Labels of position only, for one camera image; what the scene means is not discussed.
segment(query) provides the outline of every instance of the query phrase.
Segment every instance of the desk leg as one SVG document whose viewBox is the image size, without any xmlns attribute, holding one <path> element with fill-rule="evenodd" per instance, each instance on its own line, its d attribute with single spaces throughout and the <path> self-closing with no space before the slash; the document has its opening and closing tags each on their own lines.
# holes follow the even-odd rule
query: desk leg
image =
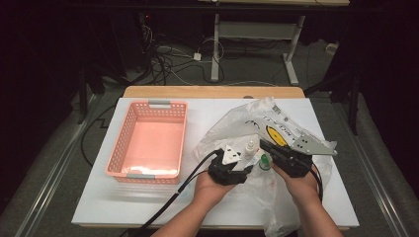
<svg viewBox="0 0 419 237">
<path fill-rule="evenodd" d="M 293 39 L 291 41 L 291 48 L 289 53 L 284 53 L 284 64 L 286 65 L 287 72 L 289 74 L 290 82 L 293 86 L 298 85 L 298 80 L 296 79 L 295 70 L 293 69 L 293 53 L 295 52 L 296 44 L 298 43 L 299 34 L 302 30 L 302 24 L 304 23 L 305 16 L 300 16 L 298 18 L 298 23 L 296 24 L 295 30 L 293 32 Z"/>
<path fill-rule="evenodd" d="M 352 129 L 354 135 L 358 135 L 357 132 L 357 112 L 358 112 L 358 92 L 360 89 L 360 75 L 358 72 L 354 77 L 354 84 L 351 92 L 351 102 L 349 104 L 349 127 Z"/>
<path fill-rule="evenodd" d="M 80 100 L 80 119 L 77 124 L 81 124 L 87 115 L 87 88 L 86 88 L 86 74 L 84 67 L 81 68 L 79 74 L 79 100 Z"/>
<path fill-rule="evenodd" d="M 213 27 L 213 54 L 212 54 L 212 66 L 210 71 L 210 80 L 213 82 L 218 81 L 218 64 L 219 64 L 219 54 L 218 54 L 218 40 L 219 40 L 219 14 L 215 14 L 215 21 Z"/>
</svg>

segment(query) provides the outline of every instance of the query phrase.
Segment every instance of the pink plastic basket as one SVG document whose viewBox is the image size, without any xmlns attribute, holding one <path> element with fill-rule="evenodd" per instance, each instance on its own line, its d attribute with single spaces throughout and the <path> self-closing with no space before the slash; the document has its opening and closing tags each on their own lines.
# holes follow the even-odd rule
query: pink plastic basket
<svg viewBox="0 0 419 237">
<path fill-rule="evenodd" d="M 119 182 L 179 184 L 188 104 L 133 101 L 106 173 Z"/>
</svg>

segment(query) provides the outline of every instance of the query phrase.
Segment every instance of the forearm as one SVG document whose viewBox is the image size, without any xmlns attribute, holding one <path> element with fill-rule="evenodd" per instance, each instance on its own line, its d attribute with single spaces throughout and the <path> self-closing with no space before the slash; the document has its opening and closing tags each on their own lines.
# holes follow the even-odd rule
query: forearm
<svg viewBox="0 0 419 237">
<path fill-rule="evenodd" d="M 297 205 L 297 208 L 304 236 L 343 236 L 320 201 L 304 206 Z"/>
<path fill-rule="evenodd" d="M 196 236 L 211 206 L 191 202 L 152 236 Z"/>
</svg>

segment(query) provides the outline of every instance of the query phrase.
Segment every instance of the hand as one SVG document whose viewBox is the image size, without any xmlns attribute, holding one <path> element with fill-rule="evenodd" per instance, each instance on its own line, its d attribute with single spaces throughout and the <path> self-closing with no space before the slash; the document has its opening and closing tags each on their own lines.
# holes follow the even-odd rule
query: hand
<svg viewBox="0 0 419 237">
<path fill-rule="evenodd" d="M 297 206 L 308 205 L 313 201 L 320 201 L 317 192 L 317 182 L 311 173 L 306 174 L 303 178 L 291 178 L 275 163 L 272 162 L 271 167 L 285 180 L 287 189 L 293 196 L 293 202 Z"/>
<path fill-rule="evenodd" d="M 212 180 L 208 172 L 203 172 L 198 175 L 193 202 L 198 202 L 210 210 L 234 187 L 235 185 L 219 185 Z"/>
</svg>

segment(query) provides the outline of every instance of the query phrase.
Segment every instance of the white tabletop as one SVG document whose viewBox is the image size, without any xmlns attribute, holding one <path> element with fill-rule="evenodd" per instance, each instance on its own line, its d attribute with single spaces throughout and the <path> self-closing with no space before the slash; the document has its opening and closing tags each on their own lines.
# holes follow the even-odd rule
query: white tabletop
<svg viewBox="0 0 419 237">
<path fill-rule="evenodd" d="M 71 221 L 74 224 L 95 227 L 137 227 L 145 223 L 178 189 L 175 186 L 119 183 L 105 174 L 126 109 L 132 100 L 141 99 L 122 98 L 118 102 Z M 177 98 L 173 100 L 186 101 L 189 106 L 181 165 L 181 182 L 183 182 L 197 165 L 192 151 L 206 132 L 229 110 L 250 102 L 250 99 Z M 323 138 L 308 99 L 276 99 L 275 101 L 300 126 Z M 332 164 L 332 174 L 324 193 L 323 205 L 338 226 L 359 226 L 336 165 L 334 162 Z M 195 181 L 190 183 L 153 224 L 163 225 L 185 207 L 193 197 L 194 185 Z M 203 227 L 262 228 L 264 224 L 262 216 L 261 206 L 255 199 L 233 190 L 207 215 Z"/>
</svg>

